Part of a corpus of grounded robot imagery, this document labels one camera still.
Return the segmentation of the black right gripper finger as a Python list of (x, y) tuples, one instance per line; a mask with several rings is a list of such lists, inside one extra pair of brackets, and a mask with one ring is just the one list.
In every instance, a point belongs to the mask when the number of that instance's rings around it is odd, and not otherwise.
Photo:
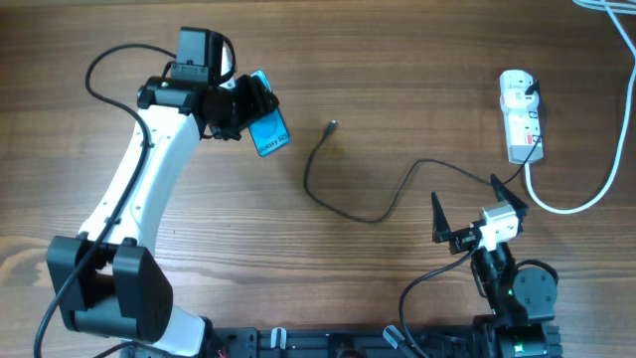
[(495, 174), (490, 176), (490, 180), (498, 201), (506, 201), (513, 207), (518, 217), (526, 217), (529, 210), (528, 205), (510, 191)]
[(435, 243), (444, 243), (451, 238), (451, 229), (447, 222), (441, 203), (435, 192), (431, 193), (432, 205), (432, 240)]

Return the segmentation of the blue Samsung Galaxy smartphone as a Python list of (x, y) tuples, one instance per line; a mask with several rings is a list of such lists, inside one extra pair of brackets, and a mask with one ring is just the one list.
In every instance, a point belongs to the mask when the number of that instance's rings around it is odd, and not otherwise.
[(260, 157), (270, 155), (291, 142), (291, 135), (278, 107), (251, 124), (248, 129)]

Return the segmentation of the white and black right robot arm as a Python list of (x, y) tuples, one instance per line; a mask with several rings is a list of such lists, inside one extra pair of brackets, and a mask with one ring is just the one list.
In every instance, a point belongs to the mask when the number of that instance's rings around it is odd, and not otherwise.
[(492, 310), (473, 319), (480, 357), (561, 357), (555, 319), (558, 275), (538, 261), (517, 262), (508, 242), (523, 232), (528, 205), (496, 176), (491, 177), (497, 203), (484, 207), (480, 219), (453, 231), (436, 193), (431, 194), (432, 238), (447, 243), (452, 254), (466, 252), (471, 270)]

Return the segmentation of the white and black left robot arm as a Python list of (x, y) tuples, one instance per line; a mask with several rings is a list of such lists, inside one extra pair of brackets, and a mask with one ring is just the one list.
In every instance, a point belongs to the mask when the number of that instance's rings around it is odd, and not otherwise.
[(263, 72), (238, 75), (231, 40), (184, 27), (163, 72), (139, 90), (135, 127), (104, 196), (72, 237), (52, 239), (55, 290), (49, 315), (73, 332), (112, 338), (119, 352), (224, 357), (210, 319), (178, 307), (154, 254), (160, 221), (181, 171), (205, 139), (240, 140), (261, 122), (274, 129), (260, 155), (289, 140)]

